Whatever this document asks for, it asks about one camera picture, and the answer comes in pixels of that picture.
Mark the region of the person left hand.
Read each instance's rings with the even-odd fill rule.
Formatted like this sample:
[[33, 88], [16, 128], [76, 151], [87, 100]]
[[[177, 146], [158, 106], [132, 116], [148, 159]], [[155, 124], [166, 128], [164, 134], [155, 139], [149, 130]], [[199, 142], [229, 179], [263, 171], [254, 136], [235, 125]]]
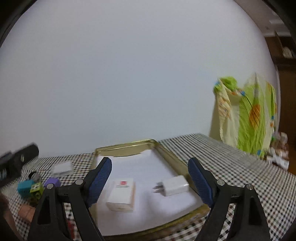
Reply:
[[13, 215], [9, 209], [9, 202], [1, 193], [1, 240], [23, 240], [18, 230]]

